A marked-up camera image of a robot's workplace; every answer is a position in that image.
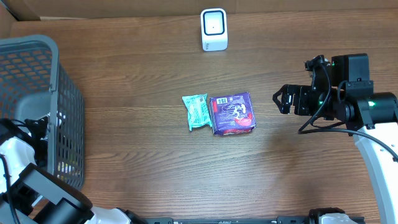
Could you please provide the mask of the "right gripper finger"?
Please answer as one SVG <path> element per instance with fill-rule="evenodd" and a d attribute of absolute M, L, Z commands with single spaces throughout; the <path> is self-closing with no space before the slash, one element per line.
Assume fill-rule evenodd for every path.
<path fill-rule="evenodd" d="M 283 103 L 280 100 L 278 100 L 277 98 L 273 98 L 272 100 L 276 104 L 276 106 L 278 107 L 280 113 L 284 114 L 284 105 L 283 105 Z"/>
<path fill-rule="evenodd" d="M 275 92 L 272 96 L 273 100 L 277 100 L 278 97 L 283 98 L 287 94 L 288 84 L 283 85 L 277 92 Z"/>

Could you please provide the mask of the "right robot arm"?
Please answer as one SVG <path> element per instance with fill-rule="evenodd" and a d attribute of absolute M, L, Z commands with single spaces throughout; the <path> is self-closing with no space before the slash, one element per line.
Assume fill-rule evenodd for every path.
<path fill-rule="evenodd" d="M 285 84 L 272 99 L 282 114 L 309 119 L 299 134 L 346 133 L 368 170 L 381 223 L 397 223 L 397 97 L 374 92 L 366 53 L 318 55 L 304 63 L 310 85 Z"/>

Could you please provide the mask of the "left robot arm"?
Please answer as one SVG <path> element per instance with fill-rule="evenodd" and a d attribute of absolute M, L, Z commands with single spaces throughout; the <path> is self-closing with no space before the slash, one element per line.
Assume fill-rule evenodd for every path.
<path fill-rule="evenodd" d="M 35 164 L 38 142 L 1 119 L 1 223 L 146 224 L 130 210 L 93 206 L 79 190 Z"/>

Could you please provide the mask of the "green gold snack packet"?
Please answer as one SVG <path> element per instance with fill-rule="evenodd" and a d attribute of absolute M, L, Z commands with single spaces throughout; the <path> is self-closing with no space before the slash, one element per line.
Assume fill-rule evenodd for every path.
<path fill-rule="evenodd" d="M 63 174 L 67 175 L 75 175 L 75 166 L 74 163 L 69 164 L 67 162 L 59 162 L 57 165 L 57 170 Z"/>

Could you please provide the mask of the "white barcode scanner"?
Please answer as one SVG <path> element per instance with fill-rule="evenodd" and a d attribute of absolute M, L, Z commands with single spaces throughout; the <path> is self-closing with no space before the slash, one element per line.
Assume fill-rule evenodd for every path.
<path fill-rule="evenodd" d="M 205 9 L 200 14 L 201 42 L 205 52 L 226 50 L 228 47 L 227 15 L 222 8 Z"/>

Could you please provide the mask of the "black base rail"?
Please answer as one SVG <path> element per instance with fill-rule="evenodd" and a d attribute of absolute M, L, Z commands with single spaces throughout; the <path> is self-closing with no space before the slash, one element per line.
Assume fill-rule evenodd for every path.
<path fill-rule="evenodd" d="M 215 218 L 173 219 L 170 217 L 146 218 L 148 224 L 316 224 L 308 216 L 278 216 L 277 218 Z"/>

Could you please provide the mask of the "teal wet wipes pack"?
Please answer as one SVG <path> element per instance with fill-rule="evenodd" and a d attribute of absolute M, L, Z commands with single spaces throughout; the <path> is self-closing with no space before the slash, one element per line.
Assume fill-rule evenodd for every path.
<path fill-rule="evenodd" d="M 182 101 L 187 109 L 188 128 L 200 128 L 205 125 L 212 127 L 210 113 L 206 103 L 208 94 L 183 96 Z"/>

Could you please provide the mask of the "grey plastic basket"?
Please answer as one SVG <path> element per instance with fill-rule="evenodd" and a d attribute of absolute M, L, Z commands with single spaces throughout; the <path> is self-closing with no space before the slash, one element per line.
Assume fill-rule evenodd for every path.
<path fill-rule="evenodd" d="M 61 127 L 56 114 L 66 114 Z M 47 172 L 80 190 L 85 181 L 85 101 L 60 63 L 58 46 L 46 35 L 1 40 L 1 117 L 47 119 Z M 74 163 L 75 175 L 57 170 Z"/>

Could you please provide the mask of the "white tube gold cap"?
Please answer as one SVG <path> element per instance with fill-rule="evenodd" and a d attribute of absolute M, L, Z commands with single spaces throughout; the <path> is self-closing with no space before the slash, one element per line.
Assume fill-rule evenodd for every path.
<path fill-rule="evenodd" d="M 55 117 L 56 117 L 56 125 L 58 127 L 64 125 L 65 121 L 67 120 L 66 114 L 63 114 L 62 112 L 58 112 Z"/>

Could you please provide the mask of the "purple sanitary pad pack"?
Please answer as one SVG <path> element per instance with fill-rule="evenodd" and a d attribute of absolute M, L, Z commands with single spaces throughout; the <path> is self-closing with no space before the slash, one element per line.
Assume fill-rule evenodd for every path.
<path fill-rule="evenodd" d="M 256 127 L 251 96 L 248 92 L 211 97 L 209 109 L 215 135 L 249 133 Z"/>

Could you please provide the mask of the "cardboard back panel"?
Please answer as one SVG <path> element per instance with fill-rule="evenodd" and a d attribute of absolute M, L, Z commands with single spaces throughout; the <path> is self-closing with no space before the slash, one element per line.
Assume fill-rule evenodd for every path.
<path fill-rule="evenodd" d="M 396 8 L 397 0 L 5 0 L 18 19 L 187 16 L 220 7 L 228 13 Z"/>

